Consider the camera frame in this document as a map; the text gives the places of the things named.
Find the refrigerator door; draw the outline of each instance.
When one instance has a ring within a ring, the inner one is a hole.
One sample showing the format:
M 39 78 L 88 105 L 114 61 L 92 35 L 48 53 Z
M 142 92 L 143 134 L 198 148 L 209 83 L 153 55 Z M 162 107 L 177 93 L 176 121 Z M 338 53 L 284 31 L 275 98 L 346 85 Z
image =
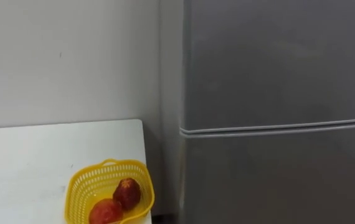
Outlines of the refrigerator door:
M 355 223 L 355 128 L 184 142 L 180 223 Z
M 355 120 L 355 1 L 185 4 L 184 132 Z

